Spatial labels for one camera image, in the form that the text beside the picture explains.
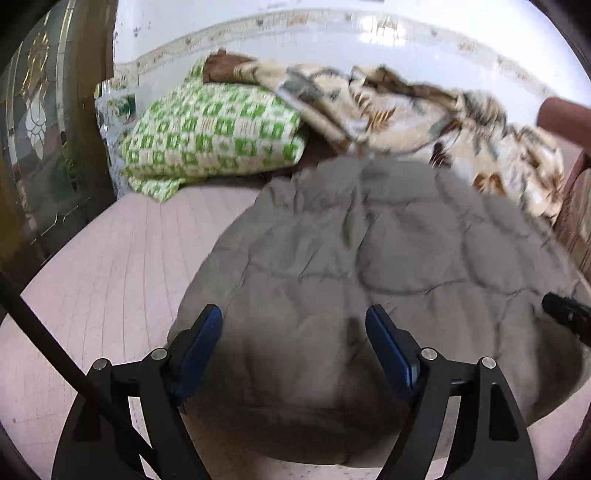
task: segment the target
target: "beige floral blanket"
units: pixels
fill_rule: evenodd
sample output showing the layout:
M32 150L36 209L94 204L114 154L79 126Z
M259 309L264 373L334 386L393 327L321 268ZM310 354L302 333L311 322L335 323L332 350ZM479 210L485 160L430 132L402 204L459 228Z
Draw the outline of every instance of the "beige floral blanket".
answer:
M535 217L553 223L560 211L563 163L556 143L540 128L507 123L504 107L486 92L408 84L383 66L346 74L223 52L208 59L210 72L223 70L220 58L226 59L225 74L210 81L268 88L339 153L410 154L451 169L481 193L507 196Z

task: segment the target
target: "black pole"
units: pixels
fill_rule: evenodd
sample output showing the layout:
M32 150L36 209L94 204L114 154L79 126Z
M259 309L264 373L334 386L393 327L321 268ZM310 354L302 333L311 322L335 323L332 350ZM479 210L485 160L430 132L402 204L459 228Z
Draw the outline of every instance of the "black pole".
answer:
M156 454L152 447L111 401L86 378L82 370L68 356L58 341L53 338L2 272L0 272L0 305L4 306L15 323L47 358L53 368L87 401L93 402L108 422L116 430L122 432L135 446L136 451L148 462L154 472L160 474Z

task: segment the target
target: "metal screw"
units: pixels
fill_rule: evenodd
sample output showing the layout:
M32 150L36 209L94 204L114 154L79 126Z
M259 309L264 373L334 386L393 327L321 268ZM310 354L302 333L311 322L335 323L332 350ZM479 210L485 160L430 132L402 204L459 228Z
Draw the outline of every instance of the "metal screw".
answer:
M421 356L425 360L435 360L437 358L437 352L432 348L424 348L421 350Z
M106 358L99 358L95 360L95 363L92 364L92 368L95 370L103 370L104 367L107 366L107 359Z
M496 362L495 362L494 358L486 356L482 359L482 365L484 365L485 367L490 368L492 370L493 368L496 367Z
M153 360L162 360L166 358L167 355L168 352L166 351L166 348L157 348L150 354Z

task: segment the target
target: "blue gripper pad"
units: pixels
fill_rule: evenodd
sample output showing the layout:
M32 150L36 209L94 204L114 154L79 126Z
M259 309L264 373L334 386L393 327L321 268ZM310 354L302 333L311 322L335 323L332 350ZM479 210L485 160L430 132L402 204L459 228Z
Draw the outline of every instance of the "blue gripper pad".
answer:
M418 393L421 351L413 336L396 328L381 305L368 309L365 331L396 394L403 400L412 399Z
M222 334L222 311L207 305L190 330L180 332L170 348L170 370L175 384L172 395L177 404L197 391L207 362Z

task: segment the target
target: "gray quilted blanket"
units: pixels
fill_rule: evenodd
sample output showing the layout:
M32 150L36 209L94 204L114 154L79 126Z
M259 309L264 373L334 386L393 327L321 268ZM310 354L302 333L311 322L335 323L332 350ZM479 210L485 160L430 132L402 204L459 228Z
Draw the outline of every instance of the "gray quilted blanket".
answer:
M365 335L374 303L446 358L494 357L528 423L587 380L587 350L541 312L549 291L591 303L548 227L398 160L274 179L191 282L169 340L206 304L224 312L199 401L236 441L290 461L382 465L407 406ZM438 458L457 402L447 413Z

